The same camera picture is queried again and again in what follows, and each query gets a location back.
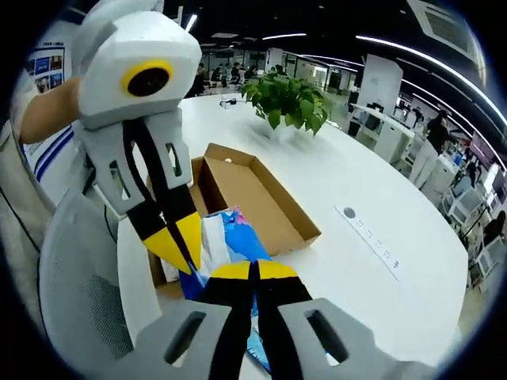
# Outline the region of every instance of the round table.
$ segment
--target round table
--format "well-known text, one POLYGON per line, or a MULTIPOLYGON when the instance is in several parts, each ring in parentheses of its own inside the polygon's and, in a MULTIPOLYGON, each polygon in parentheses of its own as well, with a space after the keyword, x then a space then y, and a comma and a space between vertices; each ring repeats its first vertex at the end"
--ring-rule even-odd
MULTIPOLYGON (((400 173, 339 129, 325 124, 313 139, 298 133, 274 142, 251 104, 222 108, 222 99, 183 100, 183 136, 191 158, 209 143, 256 155, 310 216, 322 236, 307 249, 278 256, 313 298, 328 298, 375 334, 379 348, 400 360, 436 366, 458 323, 467 281, 467 252, 436 208, 400 173), (410 285, 397 282, 335 210, 352 207, 402 263, 410 285)), ((142 176, 146 168, 139 152, 142 176)), ((133 341, 161 314, 146 248, 125 219, 118 230, 118 276, 133 341)), ((244 359, 242 377, 264 378, 244 359)))

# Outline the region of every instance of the camera lens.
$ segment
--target camera lens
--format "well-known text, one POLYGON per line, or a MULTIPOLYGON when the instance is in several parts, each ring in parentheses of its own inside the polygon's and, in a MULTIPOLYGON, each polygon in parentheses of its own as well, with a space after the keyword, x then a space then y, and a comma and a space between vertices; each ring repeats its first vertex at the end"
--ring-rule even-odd
POLYGON ((128 83, 128 92, 135 97, 147 97, 157 93, 169 81, 169 73, 162 68, 146 69, 128 83))

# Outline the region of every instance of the open cardboard box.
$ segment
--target open cardboard box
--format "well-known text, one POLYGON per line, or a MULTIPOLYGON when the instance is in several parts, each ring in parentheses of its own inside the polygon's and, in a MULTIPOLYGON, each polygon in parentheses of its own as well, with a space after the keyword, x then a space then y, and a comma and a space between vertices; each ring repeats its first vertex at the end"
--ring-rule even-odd
MULTIPOLYGON (((304 248, 321 234, 255 156, 210 144, 203 157, 192 160, 192 170, 190 193, 200 216, 239 207, 270 256, 304 248)), ((151 252, 148 256, 157 292, 171 298, 182 297, 179 281, 167 283, 160 259, 151 252)))

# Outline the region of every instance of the ceiling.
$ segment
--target ceiling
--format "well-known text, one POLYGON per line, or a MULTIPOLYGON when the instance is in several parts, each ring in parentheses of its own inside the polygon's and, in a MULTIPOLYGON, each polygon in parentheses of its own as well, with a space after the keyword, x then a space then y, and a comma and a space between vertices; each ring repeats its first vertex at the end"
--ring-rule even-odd
MULTIPOLYGON (((177 16, 179 4, 184 6, 183 25, 191 14, 197 14, 192 34, 202 44, 215 44, 214 48, 228 48, 235 44, 246 50, 265 51, 267 48, 282 48, 297 54, 311 54, 335 57, 357 63, 363 62, 366 54, 380 55, 392 59, 403 69, 403 77, 420 86, 452 106, 459 114, 478 128, 497 151, 507 157, 507 142, 503 135, 507 123, 469 86, 446 70, 416 56, 413 53, 381 44, 360 41, 357 35, 371 36, 416 49, 454 68, 480 88, 496 106, 505 109, 504 86, 501 75, 496 75, 491 66, 486 68, 487 82, 482 81, 476 64, 465 55, 446 44, 426 36, 417 20, 414 0, 314 0, 294 2, 288 0, 166 0, 164 13, 172 18, 177 16), (218 32, 234 33, 232 39, 212 37, 218 32), (262 37, 295 32, 305 32, 304 37, 293 37, 263 41, 262 37)), ((437 0, 427 3, 439 4, 437 0)), ((94 0, 80 0, 78 8, 87 11, 94 0)), ((455 14, 456 23, 461 16, 455 14)), ((485 35, 480 34, 482 41, 485 35)), ((454 33, 459 43, 462 35, 454 33)), ((338 63, 323 60, 327 63, 338 63)), ((427 93, 402 84, 402 91, 409 95, 416 93, 434 104, 439 102, 427 93)), ((459 116, 456 121, 473 132, 470 125, 459 116)))

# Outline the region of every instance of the green leaves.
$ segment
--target green leaves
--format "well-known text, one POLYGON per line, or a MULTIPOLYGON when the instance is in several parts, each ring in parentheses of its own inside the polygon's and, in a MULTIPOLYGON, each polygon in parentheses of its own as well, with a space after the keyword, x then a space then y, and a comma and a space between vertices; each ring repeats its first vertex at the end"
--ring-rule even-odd
POLYGON ((316 135, 329 117, 326 98, 300 78, 268 73, 245 84, 241 93, 247 102, 252 102, 255 114, 267 118, 273 129, 280 125, 284 116, 287 126, 300 129, 304 125, 307 131, 312 130, 316 135))
POLYGON ((274 130, 276 127, 280 125, 280 118, 282 113, 279 109, 273 109, 268 115, 268 121, 271 128, 274 130))

